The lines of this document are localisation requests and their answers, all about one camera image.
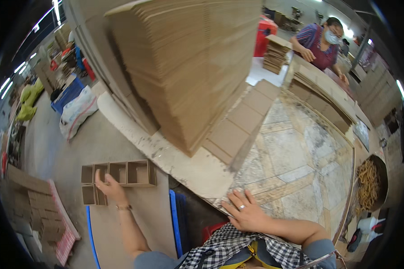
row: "cardboard sheet stack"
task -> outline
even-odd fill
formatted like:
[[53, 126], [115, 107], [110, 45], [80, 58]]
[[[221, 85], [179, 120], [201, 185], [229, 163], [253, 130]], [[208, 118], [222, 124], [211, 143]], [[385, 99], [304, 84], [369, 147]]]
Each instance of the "cardboard sheet stack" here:
[[260, 2], [142, 0], [108, 11], [137, 92], [188, 156], [243, 90]]
[[320, 112], [326, 119], [345, 133], [356, 123], [354, 102], [331, 78], [316, 67], [309, 70], [300, 65], [289, 90]]
[[276, 74], [280, 73], [281, 66], [287, 64], [285, 54], [292, 49], [292, 43], [276, 35], [268, 35], [267, 51], [263, 56], [263, 67]]
[[65, 225], [46, 181], [8, 165], [8, 179], [15, 191], [14, 215], [30, 223], [39, 232], [39, 240], [55, 245], [65, 232]]

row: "cardboard pile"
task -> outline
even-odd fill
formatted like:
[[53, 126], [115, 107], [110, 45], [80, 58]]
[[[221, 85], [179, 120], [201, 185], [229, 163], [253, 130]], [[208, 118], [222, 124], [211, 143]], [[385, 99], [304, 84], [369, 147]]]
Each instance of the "cardboard pile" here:
[[344, 90], [318, 69], [309, 70], [300, 65], [289, 90], [343, 133], [347, 132], [351, 124], [356, 123], [354, 102], [349, 102]]
[[100, 169], [102, 182], [106, 182], [105, 174], [110, 174], [123, 187], [154, 187], [157, 185], [156, 165], [150, 160], [84, 165], [81, 168], [81, 184], [82, 200], [85, 205], [108, 205], [106, 195], [94, 184], [97, 169]]
[[190, 157], [240, 95], [259, 13], [252, 0], [142, 0], [105, 14], [137, 92]]
[[232, 170], [239, 170], [280, 92], [268, 81], [259, 81], [227, 119], [213, 129], [203, 146]]
[[48, 182], [8, 165], [7, 175], [15, 192], [14, 214], [30, 223], [39, 239], [50, 245], [60, 241], [65, 225], [58, 213]]
[[43, 84], [45, 91], [49, 96], [53, 93], [54, 89], [58, 86], [57, 78], [51, 68], [50, 64], [47, 61], [40, 59], [36, 65], [34, 66], [34, 71], [36, 72], [37, 77]]
[[276, 35], [268, 35], [267, 50], [263, 56], [263, 67], [276, 74], [280, 73], [281, 66], [287, 64], [285, 54], [292, 49], [292, 43]]

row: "bracelet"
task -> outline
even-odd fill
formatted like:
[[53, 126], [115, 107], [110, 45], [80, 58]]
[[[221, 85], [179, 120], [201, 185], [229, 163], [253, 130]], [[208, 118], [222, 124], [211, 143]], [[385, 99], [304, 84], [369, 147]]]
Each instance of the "bracelet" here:
[[127, 206], [119, 206], [119, 205], [116, 205], [116, 207], [117, 207], [117, 210], [131, 210], [132, 209], [132, 206], [131, 205], [127, 205]]

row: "concrete floor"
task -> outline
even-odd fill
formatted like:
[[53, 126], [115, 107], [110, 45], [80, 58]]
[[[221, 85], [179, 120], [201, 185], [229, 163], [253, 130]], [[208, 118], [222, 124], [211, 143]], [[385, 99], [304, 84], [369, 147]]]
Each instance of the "concrete floor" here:
[[60, 133], [60, 115], [43, 93], [25, 134], [23, 169], [41, 179], [52, 178], [61, 201], [82, 239], [73, 248], [70, 268], [95, 268], [81, 198], [81, 165], [142, 159], [137, 150], [100, 112], [89, 117], [67, 143]]

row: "blue plastic crate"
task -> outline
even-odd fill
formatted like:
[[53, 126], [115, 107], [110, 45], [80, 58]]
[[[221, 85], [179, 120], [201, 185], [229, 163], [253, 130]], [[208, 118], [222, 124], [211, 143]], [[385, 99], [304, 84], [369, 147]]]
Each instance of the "blue plastic crate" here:
[[56, 100], [55, 103], [51, 102], [51, 107], [60, 114], [63, 114], [63, 108], [65, 107], [65, 105], [67, 105], [73, 99], [77, 98], [83, 89], [84, 85], [82, 84], [81, 80], [76, 77], [72, 81], [72, 83], [70, 83], [70, 85], [66, 89], [64, 89], [64, 92], [61, 95], [60, 99]]
[[184, 253], [190, 251], [190, 244], [187, 230], [186, 197], [183, 194], [169, 190], [171, 200], [172, 226], [175, 236], [175, 247], [180, 258]]

